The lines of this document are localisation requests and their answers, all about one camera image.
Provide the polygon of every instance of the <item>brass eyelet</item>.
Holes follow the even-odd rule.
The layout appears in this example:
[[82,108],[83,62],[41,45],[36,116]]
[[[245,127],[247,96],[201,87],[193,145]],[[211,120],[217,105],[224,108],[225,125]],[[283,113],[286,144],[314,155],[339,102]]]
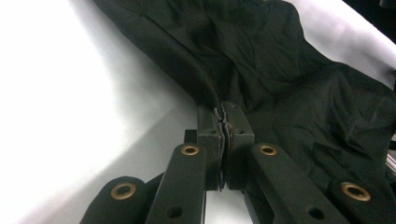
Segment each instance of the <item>brass eyelet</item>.
[[136,185],[131,183],[120,183],[111,190],[111,197],[116,200],[124,200],[132,197],[136,191]]
[[361,202],[368,202],[371,200],[370,193],[366,189],[356,184],[348,182],[341,183],[341,190],[345,193],[345,195],[355,200]]
[[198,152],[199,152],[199,148],[193,146],[185,146],[181,149],[181,153],[183,153],[186,156],[194,156],[198,154]]
[[275,156],[276,155],[276,148],[270,147],[267,145],[263,145],[260,147],[260,152],[267,156]]

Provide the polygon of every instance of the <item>hole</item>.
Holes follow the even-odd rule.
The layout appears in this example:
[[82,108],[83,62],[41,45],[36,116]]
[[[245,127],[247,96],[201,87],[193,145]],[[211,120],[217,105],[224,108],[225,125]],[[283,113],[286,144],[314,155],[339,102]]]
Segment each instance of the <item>hole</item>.
[[124,200],[132,197],[136,191],[136,185],[131,183],[120,183],[111,190],[111,197],[116,200]]
[[119,194],[119,195],[126,194],[130,190],[131,190],[131,188],[129,186],[122,186],[122,187],[117,189],[117,194]]
[[356,196],[358,196],[358,197],[363,197],[364,196],[364,193],[363,192],[361,192],[359,189],[357,189],[357,188],[354,188],[354,187],[350,187],[350,188],[348,188],[347,189],[351,194],[354,194],[354,195],[356,195]]
[[187,147],[185,151],[186,151],[187,153],[193,153],[193,152],[195,152],[195,148],[193,148],[193,147]]
[[267,156],[274,156],[276,154],[276,149],[273,147],[264,146],[261,147],[261,152]]
[[309,214],[311,217],[314,217],[314,218],[316,218],[316,219],[323,219],[323,218],[324,218],[323,212],[322,212],[320,209],[318,209],[318,208],[311,208],[311,209],[309,209],[308,214]]
[[355,200],[361,202],[368,202],[371,200],[370,193],[366,189],[356,184],[344,182],[341,184],[341,190],[345,193],[345,195]]
[[180,206],[173,206],[168,208],[168,217],[178,218],[183,214],[183,209]]
[[198,152],[199,152],[198,147],[187,146],[181,149],[181,153],[183,153],[186,156],[194,156],[198,154]]

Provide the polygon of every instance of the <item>white surface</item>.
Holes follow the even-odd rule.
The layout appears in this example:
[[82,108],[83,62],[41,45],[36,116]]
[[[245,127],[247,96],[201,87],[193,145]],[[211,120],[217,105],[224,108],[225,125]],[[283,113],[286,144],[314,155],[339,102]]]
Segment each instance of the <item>white surface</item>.
[[[389,40],[340,1],[292,2],[321,52],[392,85]],[[7,1],[0,27],[0,223],[78,223],[106,182],[150,180],[195,128],[191,99],[92,1]],[[238,192],[206,209],[250,222]]]

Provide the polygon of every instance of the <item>black fabric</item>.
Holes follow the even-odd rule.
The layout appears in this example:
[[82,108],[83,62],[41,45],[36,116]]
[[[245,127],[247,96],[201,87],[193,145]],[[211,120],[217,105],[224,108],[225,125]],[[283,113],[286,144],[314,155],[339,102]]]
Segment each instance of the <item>black fabric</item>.
[[240,105],[255,141],[283,147],[323,192],[331,183],[356,180],[380,195],[380,212],[396,220],[385,178],[395,93],[309,45],[293,5],[95,2],[196,104],[218,111],[224,100]]

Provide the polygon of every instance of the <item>black bracket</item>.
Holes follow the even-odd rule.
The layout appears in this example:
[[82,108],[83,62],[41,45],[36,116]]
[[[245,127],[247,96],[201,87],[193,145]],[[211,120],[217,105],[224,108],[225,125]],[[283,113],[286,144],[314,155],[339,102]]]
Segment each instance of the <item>black bracket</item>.
[[[198,107],[198,130],[186,131],[185,144],[175,148],[163,175],[146,184],[131,177],[110,181],[81,223],[204,223],[205,192],[225,184],[245,194],[253,223],[374,220],[373,215],[351,219],[341,213],[281,147],[254,143],[254,132],[238,105],[222,106],[223,118]],[[370,192],[358,185],[334,185],[338,198],[354,200],[357,207],[370,202]]]

